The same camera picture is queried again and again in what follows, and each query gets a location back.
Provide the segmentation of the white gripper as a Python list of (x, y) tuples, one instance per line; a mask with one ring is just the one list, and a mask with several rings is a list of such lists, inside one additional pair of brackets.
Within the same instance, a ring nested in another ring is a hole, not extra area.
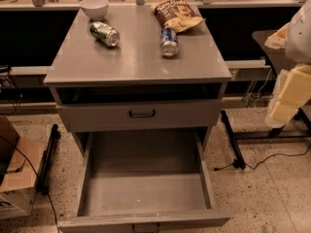
[[(289, 23), (270, 35), (264, 45), (274, 50), (286, 46)], [(265, 124), (271, 128), (286, 125), (311, 99), (311, 66), (298, 63), (291, 71), (282, 69), (274, 85), (269, 101)]]

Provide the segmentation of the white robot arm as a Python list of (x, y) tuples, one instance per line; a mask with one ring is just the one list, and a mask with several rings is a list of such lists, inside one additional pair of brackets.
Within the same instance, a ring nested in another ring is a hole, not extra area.
[(291, 71), (282, 69), (278, 75), (265, 117), (267, 126), (281, 128), (311, 99), (311, 0), (264, 45), (284, 49), (286, 57), (296, 63)]

